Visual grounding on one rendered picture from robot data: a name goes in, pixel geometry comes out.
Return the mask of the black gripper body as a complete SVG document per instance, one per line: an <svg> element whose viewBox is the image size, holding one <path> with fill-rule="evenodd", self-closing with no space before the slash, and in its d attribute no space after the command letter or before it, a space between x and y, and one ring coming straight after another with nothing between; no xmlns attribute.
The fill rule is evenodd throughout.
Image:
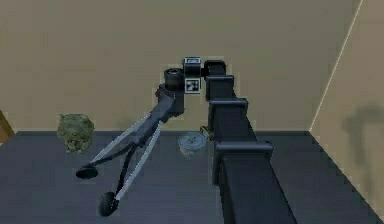
<svg viewBox="0 0 384 224"><path fill-rule="evenodd" d="M155 96L157 105L150 111L148 118L129 137L130 147L142 147L152 136L159 123L166 123L172 117L184 113L184 74L181 68L169 68L164 71L163 84L158 86Z"/></svg>

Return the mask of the brown wooden furniture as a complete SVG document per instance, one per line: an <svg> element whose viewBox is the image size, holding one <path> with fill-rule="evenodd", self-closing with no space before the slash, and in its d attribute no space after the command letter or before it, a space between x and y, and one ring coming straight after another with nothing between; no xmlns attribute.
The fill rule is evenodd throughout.
<svg viewBox="0 0 384 224"><path fill-rule="evenodd" d="M3 112L0 110L0 143L7 142L14 135L15 132L13 131Z"/></svg>

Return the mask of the green lumpy statue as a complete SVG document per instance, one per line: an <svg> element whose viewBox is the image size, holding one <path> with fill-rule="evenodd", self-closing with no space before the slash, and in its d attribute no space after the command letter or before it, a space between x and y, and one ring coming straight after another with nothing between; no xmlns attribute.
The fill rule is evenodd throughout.
<svg viewBox="0 0 384 224"><path fill-rule="evenodd" d="M57 136L64 141L67 153L85 152L92 145L95 127L85 114L60 114Z"/></svg>

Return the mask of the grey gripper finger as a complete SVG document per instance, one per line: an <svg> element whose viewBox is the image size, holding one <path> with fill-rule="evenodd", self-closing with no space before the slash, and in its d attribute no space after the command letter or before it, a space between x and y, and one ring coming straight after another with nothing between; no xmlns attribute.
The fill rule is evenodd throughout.
<svg viewBox="0 0 384 224"><path fill-rule="evenodd" d="M144 116L112 140L89 163L82 166L76 172L76 177L80 179L92 179L98 175L98 171L96 169L97 165L110 161L129 151L134 145L134 137L136 136L138 130L145 127L148 118L149 115Z"/></svg>
<svg viewBox="0 0 384 224"><path fill-rule="evenodd" d="M99 204L99 213L101 216L108 217L118 209L120 200L127 193L130 186L133 184L134 180L136 179L136 177L142 170L144 164L146 163L147 159L149 158L155 146L155 143L157 142L160 136L161 126L162 126L162 122L159 122L156 126L154 134L150 138L150 141L147 147L145 148L141 158L137 162L133 171L130 173L129 177L128 178L122 177L122 183L119 183L115 193L107 192L102 195L101 201Z"/></svg>

